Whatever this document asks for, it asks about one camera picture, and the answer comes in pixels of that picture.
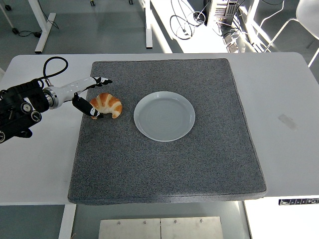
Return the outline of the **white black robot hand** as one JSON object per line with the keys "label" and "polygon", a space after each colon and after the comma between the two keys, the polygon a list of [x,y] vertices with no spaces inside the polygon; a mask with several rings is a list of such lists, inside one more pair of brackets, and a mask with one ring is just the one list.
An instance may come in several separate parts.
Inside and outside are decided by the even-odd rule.
{"label": "white black robot hand", "polygon": [[72,105],[87,116],[102,118],[103,116],[79,94],[94,87],[100,87],[112,83],[112,80],[103,77],[88,77],[70,83],[63,87],[47,87],[46,90],[52,98],[49,108],[56,109],[63,103],[71,101]]}

